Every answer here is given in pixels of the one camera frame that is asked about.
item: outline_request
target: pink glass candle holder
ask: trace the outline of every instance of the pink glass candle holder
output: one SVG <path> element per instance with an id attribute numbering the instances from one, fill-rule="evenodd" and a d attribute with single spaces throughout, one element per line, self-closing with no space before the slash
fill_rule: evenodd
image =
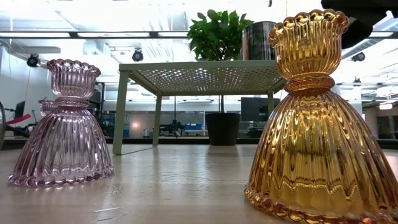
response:
<path id="1" fill-rule="evenodd" d="M 49 112 L 57 108 L 57 105 L 53 100 L 39 100 L 39 104 L 40 104 L 40 115 L 42 116 L 47 115 Z"/>
<path id="2" fill-rule="evenodd" d="M 52 186 L 98 180 L 113 174 L 103 132 L 86 109 L 101 72 L 87 63 L 51 60 L 57 108 L 33 130 L 9 176 L 12 185 Z"/>

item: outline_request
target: black plant pot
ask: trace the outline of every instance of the black plant pot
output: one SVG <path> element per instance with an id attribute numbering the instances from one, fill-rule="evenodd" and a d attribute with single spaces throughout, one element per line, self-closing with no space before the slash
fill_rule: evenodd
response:
<path id="1" fill-rule="evenodd" d="M 206 114 L 206 127 L 212 146 L 234 146 L 241 115 L 237 113 Z"/>

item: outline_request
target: wooden surface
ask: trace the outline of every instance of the wooden surface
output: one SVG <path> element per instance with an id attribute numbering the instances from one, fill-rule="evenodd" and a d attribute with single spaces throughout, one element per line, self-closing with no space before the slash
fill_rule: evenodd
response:
<path id="1" fill-rule="evenodd" d="M 288 223 L 244 199 L 255 150 L 161 145 L 112 156 L 116 172 L 108 179 L 47 189 L 7 185 L 21 151 L 1 151 L 0 223 Z M 397 176 L 398 151 L 385 154 Z"/>

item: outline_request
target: beaded rim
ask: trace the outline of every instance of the beaded rim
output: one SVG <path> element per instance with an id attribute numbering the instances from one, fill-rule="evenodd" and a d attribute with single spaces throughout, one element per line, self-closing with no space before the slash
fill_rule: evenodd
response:
<path id="1" fill-rule="evenodd" d="M 94 77 L 98 77 L 101 74 L 101 70 L 99 68 L 86 62 L 80 62 L 78 60 L 53 59 L 47 62 L 47 68 L 49 70 L 54 71 L 57 67 L 71 67 L 74 69 L 82 69 L 88 71 Z"/>
<path id="2" fill-rule="evenodd" d="M 326 9 L 324 11 L 315 9 L 311 12 L 300 12 L 295 17 L 287 17 L 283 23 L 277 23 L 272 30 L 269 31 L 269 43 L 274 47 L 277 43 L 277 36 L 286 33 L 287 29 L 293 29 L 295 26 L 302 26 L 309 22 L 320 22 L 326 20 L 333 22 L 341 27 L 341 34 L 348 30 L 349 19 L 341 11 Z"/>

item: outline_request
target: spotlight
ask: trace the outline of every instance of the spotlight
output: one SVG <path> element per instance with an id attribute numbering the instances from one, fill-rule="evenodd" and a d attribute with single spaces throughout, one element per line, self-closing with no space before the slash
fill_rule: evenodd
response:
<path id="1" fill-rule="evenodd" d="M 362 83 L 360 78 L 356 78 L 354 79 L 353 83 Z"/>
<path id="2" fill-rule="evenodd" d="M 357 61 L 362 62 L 363 60 L 365 60 L 365 54 L 363 52 L 356 54 L 351 58 L 351 60 L 354 62 L 357 62 Z"/>
<path id="3" fill-rule="evenodd" d="M 38 54 L 31 54 L 30 57 L 26 61 L 27 66 L 31 68 L 40 67 L 40 59 Z"/>
<path id="4" fill-rule="evenodd" d="M 142 54 L 141 49 L 136 49 L 134 54 L 132 55 L 132 60 L 135 62 L 140 62 L 144 59 L 144 55 Z"/>

